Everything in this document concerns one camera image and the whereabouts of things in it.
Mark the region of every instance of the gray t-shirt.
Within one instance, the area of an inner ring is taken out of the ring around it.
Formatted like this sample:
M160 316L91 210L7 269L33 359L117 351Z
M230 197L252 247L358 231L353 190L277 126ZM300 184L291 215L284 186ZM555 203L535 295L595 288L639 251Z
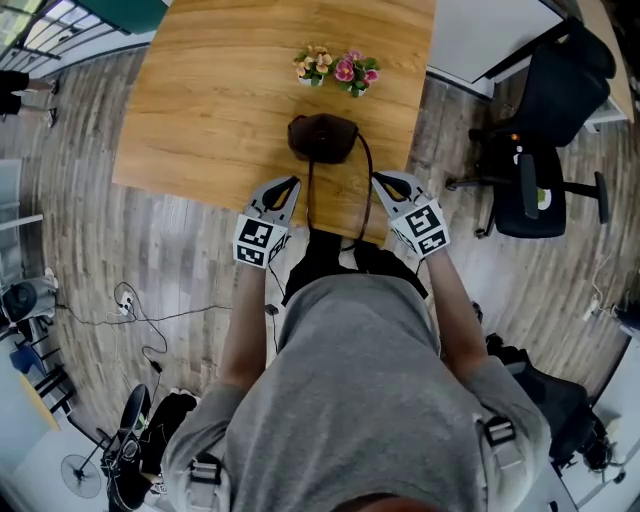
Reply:
M246 395L214 383L187 416L165 453L170 498L180 492L175 475L222 437L241 512L328 512L378 493L505 512L546 460L537 407L496 358L458 382L438 357L424 301L403 280L313 282L293 296L280 346ZM516 431L521 462L507 478L482 430L492 414Z

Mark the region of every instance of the chair wheel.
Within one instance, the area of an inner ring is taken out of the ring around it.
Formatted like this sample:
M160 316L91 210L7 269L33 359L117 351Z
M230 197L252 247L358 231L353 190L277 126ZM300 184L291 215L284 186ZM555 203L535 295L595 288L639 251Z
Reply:
M480 139L482 139L482 131L477 128L471 128L471 130L469 130L469 140L471 142L478 142Z

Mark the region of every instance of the black office chair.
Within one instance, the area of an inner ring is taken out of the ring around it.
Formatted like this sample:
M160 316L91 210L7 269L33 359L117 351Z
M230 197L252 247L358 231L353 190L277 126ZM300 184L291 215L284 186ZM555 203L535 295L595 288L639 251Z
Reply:
M504 346L496 334L487 336L487 351L500 358L547 419L552 440L549 456L556 467L569 463L574 452L583 455L594 471L611 463L606 430L591 410L586 389L542 373L531 364L526 350Z
M494 202L478 238L500 233L516 238L550 238L566 228L565 192L598 200L602 224L609 221L607 189L601 173L595 185L565 182L556 147L564 147L609 97L615 75L607 46L581 22L569 20L562 42L541 44L533 53L524 95L516 114L485 131L470 130L482 144L478 177L447 180L446 187L491 185Z

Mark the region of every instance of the strap buckle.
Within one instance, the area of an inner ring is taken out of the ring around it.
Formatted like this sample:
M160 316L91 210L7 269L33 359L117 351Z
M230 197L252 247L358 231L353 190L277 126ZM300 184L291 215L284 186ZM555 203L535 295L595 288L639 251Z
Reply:
M495 416L484 424L484 435L491 447L513 441L516 438L516 431L513 423L506 418Z
M191 481L202 484L220 485L222 462L208 452L203 452L191 463Z

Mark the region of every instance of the wooden floor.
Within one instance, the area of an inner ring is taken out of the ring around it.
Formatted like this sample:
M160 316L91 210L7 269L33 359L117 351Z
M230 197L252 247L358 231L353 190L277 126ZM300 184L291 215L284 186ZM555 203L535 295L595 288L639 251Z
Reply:
M91 322L117 320L107 312L116 311L113 290L123 280L136 288L152 318L231 304L235 213L111 185L118 134L144 52L100 58L63 72L62 116L53 130L15 118L0 126L0 156L24 162L21 213L45 216L40 227L22 233L27 271L52 267L60 280L60 302ZM45 100L39 95L34 101ZM596 392L625 337L604 313L587 322L581 317L594 294L594 272L605 258L596 281L607 305L621 297L640 264L638 132L626 124L604 125L601 134L583 131L561 151L566 179L591 183L594 171L604 173L609 225L598 224L595 201L567 195L565 236L525 241L495 233L478 241L473 231L486 219L491 191L448 192L443 185L446 177L463 176L472 167L477 149L466 132L486 115L482 101L428 79L409 170L440 197L453 240L450 252L484 310L486 332L527 348L541 370ZM294 234L274 265L282 281L304 250L305 230ZM395 246L393 237L386 245ZM396 252L415 268L403 247ZM428 282L424 268L421 278ZM267 301L279 306L272 276L267 286ZM216 308L158 324L169 349L156 357L164 368L158 397L172 386L200 392L215 377L228 320L228 309ZM94 327L67 311L56 315L56 334L79 391L77 420L92 431L113 432L127 381L154 389L156 375L140 349L144 344L161 348L162 341L145 323Z

